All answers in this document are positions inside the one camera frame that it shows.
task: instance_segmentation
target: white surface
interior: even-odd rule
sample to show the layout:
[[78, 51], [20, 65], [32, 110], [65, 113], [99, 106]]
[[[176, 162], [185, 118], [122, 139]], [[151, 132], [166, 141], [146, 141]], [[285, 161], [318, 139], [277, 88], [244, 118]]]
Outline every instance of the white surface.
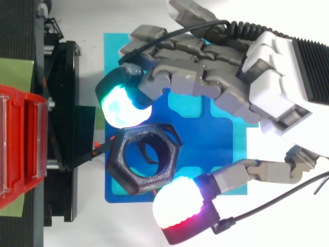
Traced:
[[[98, 105], [96, 96], [90, 92], [103, 76], [103, 33], [131, 32], [141, 24], [166, 27], [168, 31], [179, 28], [167, 15], [165, 0], [53, 2], [52, 15], [59, 21], [64, 36], [82, 48], [80, 103], [84, 105]], [[202, 2], [203, 7], [220, 19], [259, 23], [291, 36], [329, 44], [329, 36], [314, 29], [315, 23], [328, 22], [328, 8], [323, 0]], [[99, 141], [102, 136], [102, 132], [95, 133]], [[248, 129], [247, 136], [249, 158], [282, 161], [291, 147], [283, 140], [265, 138], [260, 129]], [[328, 168], [327, 161], [319, 161], [303, 181]], [[78, 179], [78, 217], [72, 223], [53, 218], [53, 226], [45, 229], [46, 247], [168, 246], [152, 216], [151, 203], [109, 204], [105, 201], [103, 157], [81, 166]], [[218, 236], [208, 230], [177, 246], [327, 246], [329, 186], [313, 196], [316, 186], [311, 185]], [[237, 216], [290, 188], [290, 185], [253, 181], [248, 185], [248, 196], [219, 197], [214, 204], [223, 218]]]

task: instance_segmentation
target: blue tray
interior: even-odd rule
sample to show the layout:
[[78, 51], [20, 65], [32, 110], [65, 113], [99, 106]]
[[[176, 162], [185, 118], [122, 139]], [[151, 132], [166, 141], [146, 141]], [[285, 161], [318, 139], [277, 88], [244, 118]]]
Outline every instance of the blue tray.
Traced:
[[[104, 34], [104, 73], [118, 66], [118, 51], [129, 42], [128, 34]], [[218, 109], [212, 100], [204, 97], [182, 96], [169, 92], [153, 104], [152, 115], [146, 123], [172, 124], [183, 146], [179, 152], [175, 177], [180, 175], [196, 177], [219, 167], [246, 158], [246, 128], [241, 118], [236, 118]], [[118, 129], [106, 123], [105, 138], [109, 139]], [[155, 152], [147, 147], [151, 158]], [[137, 145], [127, 147], [126, 161], [139, 175], [154, 175], [157, 166], [147, 164], [138, 151]], [[226, 195], [246, 195], [247, 186], [226, 193]], [[152, 202], [154, 194], [129, 196], [123, 188], [105, 173], [105, 199], [110, 203]]]

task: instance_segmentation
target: red plastic bin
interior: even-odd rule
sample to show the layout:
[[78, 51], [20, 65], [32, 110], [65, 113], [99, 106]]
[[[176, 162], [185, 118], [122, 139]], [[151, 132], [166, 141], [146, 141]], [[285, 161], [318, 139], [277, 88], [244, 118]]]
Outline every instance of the red plastic bin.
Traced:
[[42, 181], [46, 161], [46, 100], [1, 85], [0, 209]]

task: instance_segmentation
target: black hex nut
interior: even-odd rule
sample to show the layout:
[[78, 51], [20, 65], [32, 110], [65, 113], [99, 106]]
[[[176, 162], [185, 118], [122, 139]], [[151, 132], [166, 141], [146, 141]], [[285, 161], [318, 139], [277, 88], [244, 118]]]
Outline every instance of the black hex nut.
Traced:
[[[170, 130], [177, 143], [167, 134]], [[106, 170], [130, 195], [136, 195], [162, 187], [174, 178], [181, 141], [171, 126], [162, 128], [158, 124], [139, 125], [118, 131], [112, 143]], [[150, 145], [158, 156], [158, 170], [152, 177], [141, 177], [132, 172], [125, 160], [128, 144], [142, 142]]]

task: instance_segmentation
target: black metal bracket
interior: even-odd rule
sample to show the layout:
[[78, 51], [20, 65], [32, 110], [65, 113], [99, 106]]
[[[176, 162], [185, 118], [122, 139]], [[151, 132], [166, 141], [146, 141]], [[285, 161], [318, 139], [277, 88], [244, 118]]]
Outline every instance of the black metal bracket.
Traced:
[[57, 42], [51, 56], [45, 56], [44, 95], [55, 102], [49, 112], [48, 159], [56, 160], [59, 167], [48, 170], [44, 182], [45, 226], [51, 226], [52, 216], [64, 216], [65, 222], [77, 216], [78, 169], [65, 167], [93, 149], [96, 108], [76, 105], [77, 48], [74, 41]]

